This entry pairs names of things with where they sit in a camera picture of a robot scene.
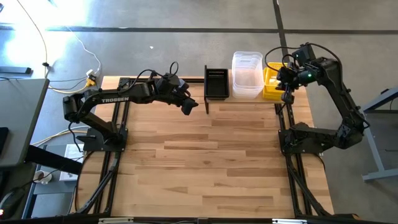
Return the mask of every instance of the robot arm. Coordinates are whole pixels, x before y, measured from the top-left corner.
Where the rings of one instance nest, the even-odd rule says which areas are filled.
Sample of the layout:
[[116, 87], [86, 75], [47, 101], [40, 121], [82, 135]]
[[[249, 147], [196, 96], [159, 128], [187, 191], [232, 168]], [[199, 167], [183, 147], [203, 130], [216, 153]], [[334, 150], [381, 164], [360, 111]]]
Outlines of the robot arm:
[[343, 120], [337, 130], [310, 128], [298, 123], [282, 131], [284, 153], [319, 153], [333, 146], [347, 149], [361, 142], [367, 121], [349, 94], [351, 90], [342, 81], [340, 62], [316, 58], [311, 44], [302, 45], [292, 56], [298, 65], [291, 63], [289, 67], [282, 67], [277, 76], [280, 81], [277, 89], [285, 91], [282, 100], [293, 103], [294, 90], [317, 82], [326, 87]]
[[153, 78], [156, 73], [152, 72], [148, 81], [144, 83], [133, 83], [129, 88], [115, 90], [87, 90], [63, 98], [63, 113], [69, 122], [79, 123], [80, 121], [99, 131], [105, 144], [119, 142], [123, 137], [118, 131], [116, 124], [105, 122], [90, 110], [105, 103], [116, 103], [131, 101], [138, 104], [161, 101], [169, 105], [181, 107], [185, 115], [191, 113], [192, 108], [198, 103], [190, 97], [187, 89], [189, 85], [179, 79], [176, 74], [162, 75], [161, 78]]

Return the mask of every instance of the gray floor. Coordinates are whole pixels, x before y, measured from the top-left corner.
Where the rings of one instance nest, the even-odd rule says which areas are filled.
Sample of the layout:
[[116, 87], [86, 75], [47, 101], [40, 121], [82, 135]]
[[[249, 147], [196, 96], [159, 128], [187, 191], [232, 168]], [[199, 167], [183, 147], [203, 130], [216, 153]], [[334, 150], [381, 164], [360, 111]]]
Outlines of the gray floor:
[[[27, 65], [32, 77], [43, 77], [40, 65], [44, 50], [28, 18], [13, 0], [1, 1], [5, 8], [0, 22], [25, 24], [27, 30], [0, 30], [0, 64]], [[255, 28], [276, 29], [272, 0], [120, 0], [55, 1], [21, 0], [40, 26], [98, 27], [181, 27], [181, 28]], [[395, 0], [279, 0], [285, 29], [398, 29]], [[204, 65], [231, 68], [238, 50], [265, 54], [280, 45], [278, 34], [216, 33], [132, 33], [77, 32], [89, 50], [103, 63], [103, 75], [136, 75], [143, 69], [168, 70], [170, 63], [180, 64], [179, 75], [202, 76]], [[51, 80], [83, 77], [96, 69], [96, 60], [83, 51], [69, 32], [45, 32]], [[352, 89], [358, 105], [375, 98], [381, 91], [398, 85], [395, 58], [398, 35], [286, 35], [288, 46], [305, 42], [324, 45], [340, 56], [344, 82]], [[329, 57], [316, 49], [318, 56]], [[280, 61], [281, 53], [270, 55]], [[66, 88], [71, 83], [52, 83]], [[315, 125], [337, 128], [341, 118], [326, 90], [316, 84], [307, 88]], [[32, 142], [66, 129], [62, 97], [47, 91]], [[49, 144], [71, 143], [63, 136]], [[389, 166], [398, 167], [398, 153], [391, 153]], [[365, 184], [361, 175], [376, 170], [366, 141], [348, 150], [330, 149], [324, 156], [330, 193], [336, 213], [357, 213], [365, 220], [396, 223], [398, 220], [398, 177]], [[38, 198], [34, 216], [66, 213], [69, 197]], [[47, 210], [44, 205], [58, 209]]]

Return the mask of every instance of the yellow container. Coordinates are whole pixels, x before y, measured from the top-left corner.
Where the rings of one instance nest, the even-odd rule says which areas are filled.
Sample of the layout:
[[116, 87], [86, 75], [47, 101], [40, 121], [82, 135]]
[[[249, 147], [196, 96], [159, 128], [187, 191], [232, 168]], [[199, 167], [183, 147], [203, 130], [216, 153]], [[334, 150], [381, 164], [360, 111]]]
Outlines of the yellow container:
[[[276, 70], [279, 70], [283, 66], [282, 63], [278, 62], [271, 62], [268, 63], [268, 65]], [[277, 74], [278, 73], [272, 69], [264, 69], [264, 89], [262, 90], [262, 97], [264, 99], [282, 101], [280, 97], [282, 96], [283, 91], [275, 89], [279, 83], [276, 79]]]

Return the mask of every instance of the stacked plastic containers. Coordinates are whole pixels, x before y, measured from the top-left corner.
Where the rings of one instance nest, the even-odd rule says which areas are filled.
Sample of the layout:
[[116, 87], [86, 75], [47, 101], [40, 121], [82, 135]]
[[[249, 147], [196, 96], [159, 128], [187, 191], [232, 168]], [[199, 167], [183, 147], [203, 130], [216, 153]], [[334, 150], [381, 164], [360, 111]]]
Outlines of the stacked plastic containers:
[[232, 59], [233, 90], [235, 98], [254, 99], [264, 88], [262, 54], [235, 52]]

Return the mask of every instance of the black storage bin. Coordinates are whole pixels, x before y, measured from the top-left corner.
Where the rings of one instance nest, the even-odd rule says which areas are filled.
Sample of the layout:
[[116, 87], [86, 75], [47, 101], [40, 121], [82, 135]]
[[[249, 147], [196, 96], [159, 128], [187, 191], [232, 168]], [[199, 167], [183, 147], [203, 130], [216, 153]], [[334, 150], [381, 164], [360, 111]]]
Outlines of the black storage bin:
[[205, 65], [205, 97], [211, 100], [225, 100], [229, 97], [228, 69], [207, 69]]

